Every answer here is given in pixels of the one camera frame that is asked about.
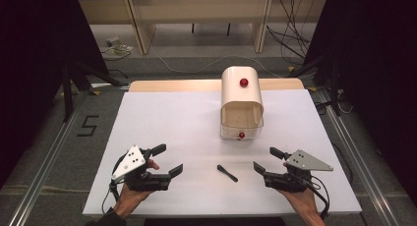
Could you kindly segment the black stick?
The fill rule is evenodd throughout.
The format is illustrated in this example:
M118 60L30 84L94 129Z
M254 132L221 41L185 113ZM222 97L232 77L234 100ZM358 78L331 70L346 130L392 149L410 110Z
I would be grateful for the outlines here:
M221 173L225 174L226 176L228 176L232 181L234 181L235 183L238 182L238 178L235 177L234 175L232 175L231 173L229 173L223 166L221 166L220 164L218 164L216 166L217 170L220 171Z

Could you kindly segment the person's right hand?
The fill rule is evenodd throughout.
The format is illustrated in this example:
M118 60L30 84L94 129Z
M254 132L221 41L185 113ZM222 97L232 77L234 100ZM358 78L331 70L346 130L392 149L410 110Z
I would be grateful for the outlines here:
M278 190L278 192L284 195L304 222L308 214L319 214L314 193L311 190L306 189L303 193L289 193L282 190Z

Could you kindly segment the clear drawer with red knob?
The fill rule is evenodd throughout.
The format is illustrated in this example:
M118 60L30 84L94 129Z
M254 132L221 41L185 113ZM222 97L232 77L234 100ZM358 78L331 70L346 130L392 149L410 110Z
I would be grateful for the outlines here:
M232 101L221 107L220 135L224 139L256 139L264 126L263 105L253 101Z

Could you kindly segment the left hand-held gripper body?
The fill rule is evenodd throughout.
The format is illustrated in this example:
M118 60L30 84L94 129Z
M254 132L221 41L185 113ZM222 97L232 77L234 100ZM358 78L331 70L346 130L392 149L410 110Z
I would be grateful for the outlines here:
M117 185L125 183L132 191L167 191L171 178L169 174L151 174L148 171L151 148L142 149L135 144L116 162L113 168L110 191L116 192Z

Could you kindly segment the black tape numeral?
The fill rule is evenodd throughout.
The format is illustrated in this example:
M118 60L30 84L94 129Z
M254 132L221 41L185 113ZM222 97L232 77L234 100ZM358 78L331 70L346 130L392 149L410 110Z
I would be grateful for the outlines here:
M78 133L78 137L92 137L97 128L97 125L90 124L89 121L94 121L98 118L98 115L87 115L81 126L81 131Z

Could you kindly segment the dark curtain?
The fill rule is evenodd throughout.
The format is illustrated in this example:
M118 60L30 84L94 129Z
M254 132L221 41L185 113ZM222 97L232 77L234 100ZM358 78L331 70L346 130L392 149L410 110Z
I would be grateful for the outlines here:
M72 62L108 72L79 0L0 0L0 187Z
M417 205L417 0L327 0L307 63L338 58L339 84Z

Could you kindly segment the aluminium rail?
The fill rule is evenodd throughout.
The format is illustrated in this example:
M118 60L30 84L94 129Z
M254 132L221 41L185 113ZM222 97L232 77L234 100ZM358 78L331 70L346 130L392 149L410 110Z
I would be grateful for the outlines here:
M376 179L372 176L371 169L368 165L368 159L361 155L356 143L343 123L342 117L337 116L336 112L332 108L327 108L327 113L335 131L339 136L339 139L342 142L347 156L352 162L354 170L358 174L358 178L360 179L367 196L372 202L374 209L377 211L383 225L399 226L399 221L391 205L384 196L384 193Z
M59 133L57 134L53 144L44 157L42 164L34 175L34 179L25 191L21 201L19 202L8 226L25 226L30 213L36 203L36 200L41 192L41 189L46 182L52 168L59 156L61 149L64 146L67 137L78 117L79 111L85 103L87 96L83 93L75 99L75 108L68 120L63 123Z

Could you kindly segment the black tripod stand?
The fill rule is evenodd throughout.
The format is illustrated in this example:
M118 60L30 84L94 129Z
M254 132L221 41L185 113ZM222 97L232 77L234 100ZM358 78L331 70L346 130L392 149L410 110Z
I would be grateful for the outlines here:
M74 112L71 84L74 84L80 91L89 91L92 88L92 85L89 82L87 75L93 75L114 86L128 85L127 83L122 83L111 78L108 74L95 70L93 67L84 62L68 62L62 69L62 86L65 101L64 122L67 122Z
M339 86L339 60L332 57L319 56L311 62L304 64L300 69L291 72L289 78L299 78L305 73L316 69L313 82L315 85L324 85L330 82L330 106L333 112L339 116L338 86Z

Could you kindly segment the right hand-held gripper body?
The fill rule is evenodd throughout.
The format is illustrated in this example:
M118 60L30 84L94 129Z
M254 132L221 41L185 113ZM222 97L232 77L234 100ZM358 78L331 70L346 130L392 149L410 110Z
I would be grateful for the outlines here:
M284 161L286 173L278 174L266 171L264 174L265 185L268 188L289 193L302 193L312 183L312 171L333 170L330 165L301 149L290 154L290 157Z

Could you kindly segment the light wooden desk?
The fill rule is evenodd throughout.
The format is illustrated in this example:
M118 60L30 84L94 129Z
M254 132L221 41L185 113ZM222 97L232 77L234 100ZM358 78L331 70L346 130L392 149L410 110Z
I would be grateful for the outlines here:
M327 0L82 0L91 25L130 25L139 52L146 55L160 24L247 24L254 49L264 47L268 23L316 23Z

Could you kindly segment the white cabinet with red knob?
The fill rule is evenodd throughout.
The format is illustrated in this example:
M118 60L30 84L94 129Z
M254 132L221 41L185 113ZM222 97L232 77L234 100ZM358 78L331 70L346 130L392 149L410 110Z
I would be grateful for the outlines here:
M252 67L232 66L221 76L221 107L232 101L253 101L263 105L257 71Z

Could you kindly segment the person's left hand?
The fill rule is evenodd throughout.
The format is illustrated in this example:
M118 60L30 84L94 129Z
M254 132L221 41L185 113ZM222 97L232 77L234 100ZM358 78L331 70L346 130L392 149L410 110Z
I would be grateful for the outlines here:
M126 219L150 195L151 192L132 191L124 184L113 210L121 219Z

